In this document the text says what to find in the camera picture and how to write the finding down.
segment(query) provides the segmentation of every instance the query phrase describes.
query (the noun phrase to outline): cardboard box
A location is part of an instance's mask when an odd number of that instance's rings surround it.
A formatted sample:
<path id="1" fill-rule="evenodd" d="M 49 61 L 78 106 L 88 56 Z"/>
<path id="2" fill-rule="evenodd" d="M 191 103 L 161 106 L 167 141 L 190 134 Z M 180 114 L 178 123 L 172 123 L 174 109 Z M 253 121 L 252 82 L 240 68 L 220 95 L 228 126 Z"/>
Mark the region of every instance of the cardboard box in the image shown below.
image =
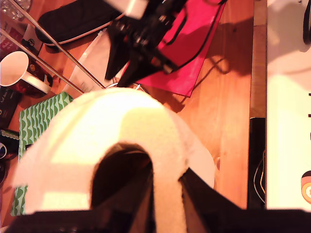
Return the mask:
<path id="1" fill-rule="evenodd" d="M 0 86 L 0 128 L 9 126 L 22 94 Z"/>

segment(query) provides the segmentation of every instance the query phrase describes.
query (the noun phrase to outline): glass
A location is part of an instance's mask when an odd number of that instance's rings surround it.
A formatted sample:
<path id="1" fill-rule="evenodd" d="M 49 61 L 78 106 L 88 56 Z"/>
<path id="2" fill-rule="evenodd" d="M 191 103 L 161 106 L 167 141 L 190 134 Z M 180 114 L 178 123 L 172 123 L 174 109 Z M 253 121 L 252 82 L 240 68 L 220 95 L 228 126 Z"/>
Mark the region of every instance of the glass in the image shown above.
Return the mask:
<path id="1" fill-rule="evenodd" d="M 17 2 L 25 11 L 29 11 L 31 7 L 32 0 L 14 0 Z M 24 15 L 15 9 L 15 7 L 8 0 L 1 0 L 0 2 L 1 12 L 5 13 L 7 16 L 16 19 L 23 20 Z"/>

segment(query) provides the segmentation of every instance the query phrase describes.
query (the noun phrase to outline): wooden surface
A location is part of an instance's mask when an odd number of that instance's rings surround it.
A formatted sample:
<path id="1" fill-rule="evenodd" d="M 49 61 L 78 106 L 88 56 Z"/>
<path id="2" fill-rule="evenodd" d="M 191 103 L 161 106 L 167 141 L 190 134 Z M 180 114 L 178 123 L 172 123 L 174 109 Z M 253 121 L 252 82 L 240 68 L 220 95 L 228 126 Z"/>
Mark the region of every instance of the wooden surface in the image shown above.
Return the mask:
<path id="1" fill-rule="evenodd" d="M 30 14 L 38 19 L 43 12 L 71 1 L 34 0 Z M 178 113 L 208 148 L 220 168 L 216 174 L 216 190 L 241 208 L 246 208 L 247 202 L 253 10 L 253 0 L 228 1 L 191 98 L 146 87 L 151 96 Z M 95 37 L 96 34 L 90 35 L 65 48 L 79 59 Z M 74 64 L 64 54 L 43 47 L 40 57 L 65 77 L 70 77 Z M 56 79 L 53 93 L 44 98 L 23 97 L 9 129 L 19 130 L 18 116 L 21 110 L 59 93 L 63 87 L 64 83 Z M 9 197 L 4 202 L 11 202 L 14 189 L 9 179 L 2 190 Z M 10 205 L 2 209 L 1 214 L 6 214 L 3 225 L 12 220 L 7 216 Z"/>
<path id="2" fill-rule="evenodd" d="M 254 4 L 253 69 L 250 117 L 267 115 L 267 0 Z"/>

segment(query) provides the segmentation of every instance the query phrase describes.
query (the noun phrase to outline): black cushion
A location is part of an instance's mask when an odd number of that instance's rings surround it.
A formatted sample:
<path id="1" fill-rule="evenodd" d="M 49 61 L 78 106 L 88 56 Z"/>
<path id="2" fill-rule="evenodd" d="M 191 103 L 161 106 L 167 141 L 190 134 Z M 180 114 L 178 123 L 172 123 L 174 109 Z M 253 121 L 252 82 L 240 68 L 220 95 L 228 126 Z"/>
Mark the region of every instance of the black cushion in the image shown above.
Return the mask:
<path id="1" fill-rule="evenodd" d="M 120 14 L 103 0 L 76 0 L 44 13 L 38 23 L 57 42 L 64 42 L 105 25 Z M 52 44 L 37 28 L 35 32 L 43 43 Z"/>

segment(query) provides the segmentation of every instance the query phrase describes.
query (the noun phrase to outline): black strap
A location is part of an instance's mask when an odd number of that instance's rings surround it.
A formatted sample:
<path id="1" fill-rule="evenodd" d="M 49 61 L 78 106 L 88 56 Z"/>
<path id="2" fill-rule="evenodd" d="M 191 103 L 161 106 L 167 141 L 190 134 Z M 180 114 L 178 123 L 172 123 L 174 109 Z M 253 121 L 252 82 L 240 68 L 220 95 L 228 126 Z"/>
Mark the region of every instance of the black strap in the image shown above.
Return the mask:
<path id="1" fill-rule="evenodd" d="M 311 44 L 311 27 L 309 27 L 311 14 L 311 0 L 309 0 L 305 15 L 303 17 L 303 41 L 306 45 Z"/>

